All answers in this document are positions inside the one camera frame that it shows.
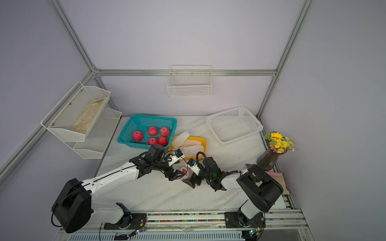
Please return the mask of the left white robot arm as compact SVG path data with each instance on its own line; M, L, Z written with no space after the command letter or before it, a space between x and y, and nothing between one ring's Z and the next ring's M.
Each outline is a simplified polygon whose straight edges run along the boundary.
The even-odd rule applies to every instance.
M105 174L84 181L73 178L66 182L52 206L52 217L59 221L58 227L68 234L98 223L128 229L135 222L131 211L123 203L98 204L97 200L109 191L153 170L163 173L170 181L177 180L184 173L174 170L173 165L184 157L180 149L167 152L164 146L154 144L148 151Z

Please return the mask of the netted red apple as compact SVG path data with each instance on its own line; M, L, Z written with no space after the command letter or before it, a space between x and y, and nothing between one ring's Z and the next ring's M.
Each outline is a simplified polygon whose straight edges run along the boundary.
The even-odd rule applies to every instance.
M132 138L135 142L141 142L144 139L144 135L141 131L134 131L132 133Z
M147 141L147 144L152 146L152 145L155 145L158 143L158 140L157 138L150 138L148 141Z

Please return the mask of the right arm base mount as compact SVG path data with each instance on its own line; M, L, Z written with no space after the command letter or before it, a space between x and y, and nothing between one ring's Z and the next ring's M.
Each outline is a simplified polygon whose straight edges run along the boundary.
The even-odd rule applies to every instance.
M240 210L237 212L225 212L226 228L265 228L263 212L257 213L254 217L248 218Z

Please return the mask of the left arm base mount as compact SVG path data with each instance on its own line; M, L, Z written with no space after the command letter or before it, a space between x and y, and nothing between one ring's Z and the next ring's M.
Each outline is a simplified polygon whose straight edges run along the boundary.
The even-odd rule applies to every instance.
M117 206L123 211L123 216L116 224L106 223L105 230L139 230L145 227L146 213L132 213L124 204L117 202Z

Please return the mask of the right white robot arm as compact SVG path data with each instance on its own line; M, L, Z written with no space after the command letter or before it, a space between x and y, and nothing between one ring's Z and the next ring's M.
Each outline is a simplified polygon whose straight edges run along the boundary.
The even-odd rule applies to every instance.
M204 180L214 191L241 188L247 195L237 212L226 213L227 222L235 221L235 226L250 226L262 219L283 193L282 186L255 164L248 164L244 171L222 171L212 157L204 157L202 162L189 159L188 169L192 174L183 182L191 188Z

